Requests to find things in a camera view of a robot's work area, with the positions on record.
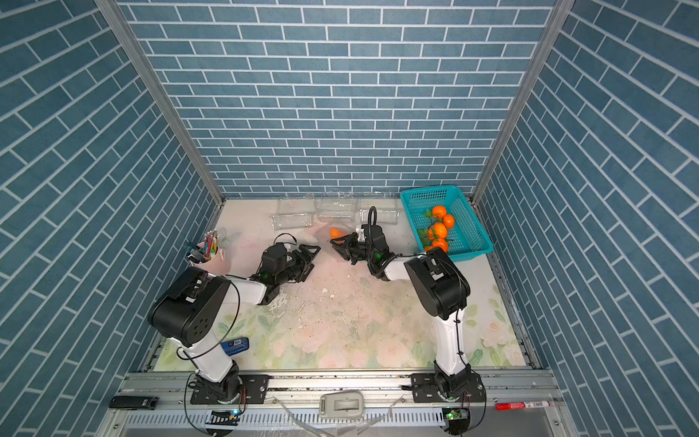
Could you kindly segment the orange pair with leaves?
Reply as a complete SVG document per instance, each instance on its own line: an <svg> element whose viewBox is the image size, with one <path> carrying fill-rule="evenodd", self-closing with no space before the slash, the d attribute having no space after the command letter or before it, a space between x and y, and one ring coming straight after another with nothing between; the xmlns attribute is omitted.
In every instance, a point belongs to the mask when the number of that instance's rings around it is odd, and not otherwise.
<svg viewBox="0 0 699 437"><path fill-rule="evenodd" d="M424 216L431 221L431 225L441 223L446 229L452 229L455 226L454 216L442 205L426 209Z"/></svg>

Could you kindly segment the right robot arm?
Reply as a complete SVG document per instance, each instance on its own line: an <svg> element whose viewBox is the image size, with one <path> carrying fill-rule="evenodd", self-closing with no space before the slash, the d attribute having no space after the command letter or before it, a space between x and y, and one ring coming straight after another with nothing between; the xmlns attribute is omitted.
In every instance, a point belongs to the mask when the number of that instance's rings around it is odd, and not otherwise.
<svg viewBox="0 0 699 437"><path fill-rule="evenodd" d="M435 373L441 384L457 386L469 378L462 321L471 288L461 271L440 248L411 256L392 252L382 227L365 224L361 232L331 231L331 246L351 264L364 261L371 275L385 282L408 280L425 311L433 317Z"/></svg>

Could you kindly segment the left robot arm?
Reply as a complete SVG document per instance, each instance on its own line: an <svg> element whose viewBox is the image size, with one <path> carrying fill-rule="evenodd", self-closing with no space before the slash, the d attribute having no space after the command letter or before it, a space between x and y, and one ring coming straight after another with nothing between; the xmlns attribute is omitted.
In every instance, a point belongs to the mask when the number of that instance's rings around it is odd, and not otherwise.
<svg viewBox="0 0 699 437"><path fill-rule="evenodd" d="M152 305L149 324L180 347L205 382L223 384L235 362L225 353L214 329L225 304L268 305L286 283L305 282L320 247L276 242L263 251L257 271L249 278L187 268Z"/></svg>

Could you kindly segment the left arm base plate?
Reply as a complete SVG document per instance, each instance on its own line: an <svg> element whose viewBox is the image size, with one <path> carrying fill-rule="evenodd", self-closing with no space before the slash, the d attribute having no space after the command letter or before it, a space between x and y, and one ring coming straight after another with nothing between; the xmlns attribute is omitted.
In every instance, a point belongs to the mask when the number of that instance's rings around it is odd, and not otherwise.
<svg viewBox="0 0 699 437"><path fill-rule="evenodd" d="M187 387L192 391L189 401L194 405L263 404L269 387L269 376L233 373L221 382L210 382L197 375Z"/></svg>

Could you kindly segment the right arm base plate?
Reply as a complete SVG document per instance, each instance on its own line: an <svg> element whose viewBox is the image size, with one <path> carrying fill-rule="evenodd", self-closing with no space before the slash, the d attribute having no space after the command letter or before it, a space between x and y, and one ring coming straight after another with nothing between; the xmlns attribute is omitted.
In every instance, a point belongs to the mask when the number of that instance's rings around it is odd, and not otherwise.
<svg viewBox="0 0 699 437"><path fill-rule="evenodd" d="M411 383L404 386L415 403L486 402L482 377L466 369L447 376L444 373L413 373Z"/></svg>

